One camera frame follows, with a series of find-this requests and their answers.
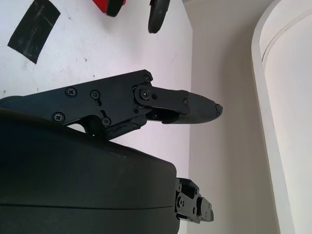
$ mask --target black screw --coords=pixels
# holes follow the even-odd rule
[[[182,197],[179,197],[179,198],[177,199],[177,206],[178,206],[178,207],[181,207],[183,203],[184,203],[183,198],[182,198]]]
[[[98,90],[92,90],[91,93],[90,93],[90,96],[91,96],[91,98],[93,98],[93,99],[99,99],[100,93],[99,93]]]
[[[140,92],[141,98],[148,100],[150,98],[150,91],[148,89],[142,89]]]
[[[56,123],[63,123],[65,121],[65,115],[61,112],[56,112],[52,115],[52,121]]]
[[[158,96],[157,94],[152,94],[152,99],[157,100]]]
[[[74,98],[77,96],[77,90],[73,87],[68,87],[66,90],[65,90],[65,94],[67,97],[69,98]]]
[[[107,127],[107,126],[111,125],[111,120],[109,118],[105,117],[105,118],[102,119],[102,124],[105,127]]]
[[[145,82],[150,82],[151,81],[151,77],[149,75],[145,75],[144,76],[144,81]]]

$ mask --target white surface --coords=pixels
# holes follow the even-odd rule
[[[311,233],[312,2],[277,0],[253,37],[253,69],[281,233]]]
[[[148,33],[149,1],[130,0],[116,18],[92,0],[51,0],[61,12],[35,65],[7,46],[33,0],[0,2],[0,98],[29,95],[147,69],[153,86],[191,88],[192,28],[181,0],[172,0],[157,34]],[[149,122],[115,140],[172,162],[188,177],[189,125]],[[186,233],[182,222],[180,233]]]
[[[191,126],[190,179],[212,203],[214,222],[188,234],[275,234],[273,195],[251,69],[253,31],[270,0],[186,3],[193,38],[192,92],[223,114]]]

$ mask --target white backdrop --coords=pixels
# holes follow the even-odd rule
[[[181,0],[171,0],[157,34],[148,33],[146,0],[127,1],[116,18],[92,0],[50,1],[60,16],[36,65],[7,46],[32,0],[0,2],[0,98],[141,69],[152,73],[153,86],[190,91],[193,31]],[[114,141],[172,162],[178,176],[188,177],[189,138],[189,125],[149,122]]]

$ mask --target red object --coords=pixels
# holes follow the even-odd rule
[[[93,2],[97,5],[97,7],[103,12],[106,13],[106,9],[107,9],[107,3],[109,0],[93,0]]]

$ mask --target metal bracket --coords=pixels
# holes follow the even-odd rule
[[[199,187],[191,180],[177,178],[175,193],[175,212],[179,219],[194,223],[214,220],[211,203],[200,195]]]

